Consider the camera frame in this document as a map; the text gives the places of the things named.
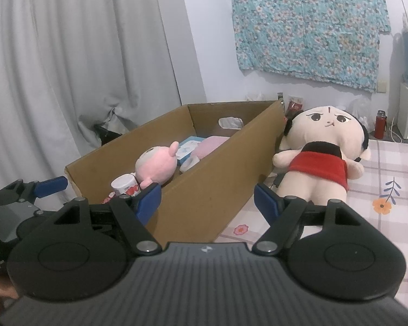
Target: red thermos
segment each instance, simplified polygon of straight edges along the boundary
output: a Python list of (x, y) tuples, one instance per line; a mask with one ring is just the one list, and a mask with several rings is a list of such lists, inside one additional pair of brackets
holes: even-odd
[(387, 117), (385, 116), (384, 110), (378, 110), (378, 114), (376, 115), (376, 123), (375, 123), (375, 138), (383, 139), (385, 129), (387, 127)]

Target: gray curtain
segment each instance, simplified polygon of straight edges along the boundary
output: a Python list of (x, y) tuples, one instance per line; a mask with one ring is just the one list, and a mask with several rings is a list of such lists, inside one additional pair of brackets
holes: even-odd
[(0, 188), (62, 175), (100, 145), (94, 124), (179, 105), (157, 0), (0, 0)]

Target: gray ribbed panel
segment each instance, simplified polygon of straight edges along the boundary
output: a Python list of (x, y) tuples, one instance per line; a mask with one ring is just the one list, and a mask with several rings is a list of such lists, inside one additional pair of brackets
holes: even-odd
[[(209, 252), (201, 248), (210, 246)], [(279, 261), (250, 253), (242, 243), (172, 243), (139, 258), (113, 288), (75, 303), (21, 298), (4, 312), (5, 326), (251, 326), (408, 325), (392, 298), (332, 303), (303, 290)]]

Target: plaid bedsheet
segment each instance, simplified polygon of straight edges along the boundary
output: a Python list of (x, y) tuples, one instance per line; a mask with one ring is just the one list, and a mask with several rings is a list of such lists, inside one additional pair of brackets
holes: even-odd
[[(372, 159), (362, 162), (364, 175), (349, 182), (347, 204), (404, 254), (407, 270), (396, 299), (408, 308), (408, 144), (370, 140), (369, 146)], [(272, 172), (265, 183), (271, 186), (275, 176)], [(251, 197), (216, 242), (243, 241), (251, 247), (268, 227)], [(306, 227), (303, 236), (319, 230)]]

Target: teal floral cloth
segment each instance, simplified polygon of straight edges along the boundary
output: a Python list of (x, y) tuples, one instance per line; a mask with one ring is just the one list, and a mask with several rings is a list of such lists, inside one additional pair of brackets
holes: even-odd
[(233, 0), (240, 69), (376, 90), (385, 0)]

